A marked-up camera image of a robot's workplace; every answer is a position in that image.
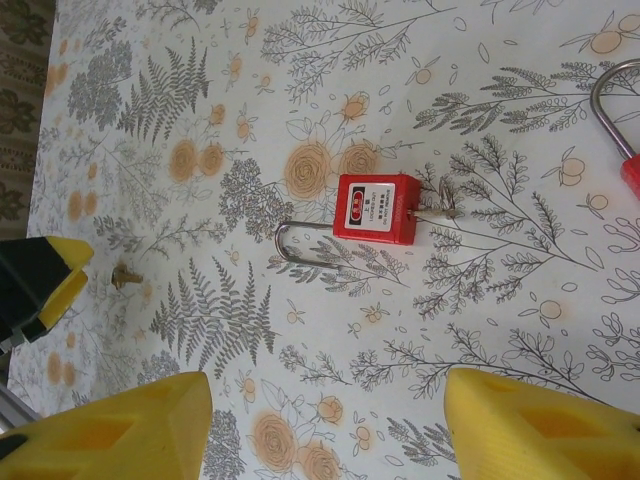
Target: padlock shackle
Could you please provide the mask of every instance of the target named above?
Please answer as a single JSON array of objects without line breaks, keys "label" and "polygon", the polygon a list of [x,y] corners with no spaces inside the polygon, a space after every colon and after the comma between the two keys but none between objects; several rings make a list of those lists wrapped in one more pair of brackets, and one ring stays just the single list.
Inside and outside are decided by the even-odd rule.
[{"label": "padlock shackle", "polygon": [[607,133],[611,136],[616,145],[622,150],[622,152],[627,156],[627,158],[635,157],[636,152],[633,147],[627,142],[627,139],[624,138],[618,127],[614,125],[614,123],[609,118],[609,115],[602,108],[602,103],[600,101],[600,96],[602,94],[602,89],[605,85],[615,77],[620,72],[625,70],[629,70],[630,68],[640,68],[640,58],[636,58],[633,60],[627,60],[626,62],[619,63],[607,70],[602,74],[602,76],[596,81],[591,89],[591,97],[589,100],[589,104],[591,105],[591,111],[596,116],[600,124],[604,127]]},{"label": "padlock shackle", "polygon": [[306,260],[302,257],[298,257],[296,255],[291,255],[287,252],[286,247],[282,243],[282,234],[286,232],[290,227],[296,228],[312,228],[314,230],[332,230],[333,225],[329,225],[326,223],[313,223],[313,222],[296,222],[294,220],[289,220],[286,222],[282,222],[278,225],[275,233],[275,242],[276,242],[276,250],[280,254],[280,256],[285,259],[287,262],[295,263],[296,265],[304,265],[306,267],[316,267],[316,268],[330,268],[332,270],[342,270],[344,268],[343,265],[336,265],[335,263],[328,262],[318,262],[316,260]]}]

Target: white tablecloth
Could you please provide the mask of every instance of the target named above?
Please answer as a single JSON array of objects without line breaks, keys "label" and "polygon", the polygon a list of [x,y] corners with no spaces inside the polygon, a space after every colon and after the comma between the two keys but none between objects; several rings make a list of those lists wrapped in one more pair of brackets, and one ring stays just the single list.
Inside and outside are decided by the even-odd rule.
[{"label": "white tablecloth", "polygon": [[[638,200],[588,98],[639,53],[632,0],[60,0],[29,231],[95,257],[10,387],[49,415],[202,369],[211,479],[456,478],[461,366],[638,411]],[[603,98],[632,142],[639,81]],[[400,171],[464,215],[290,232],[338,274],[276,255],[339,174]]]}]

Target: white label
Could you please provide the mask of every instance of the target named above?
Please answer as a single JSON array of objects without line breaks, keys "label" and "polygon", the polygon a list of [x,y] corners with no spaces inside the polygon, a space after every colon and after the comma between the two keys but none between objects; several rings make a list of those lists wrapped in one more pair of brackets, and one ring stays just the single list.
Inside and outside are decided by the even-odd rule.
[{"label": "white label", "polygon": [[395,195],[393,183],[352,183],[345,228],[390,232]]}]

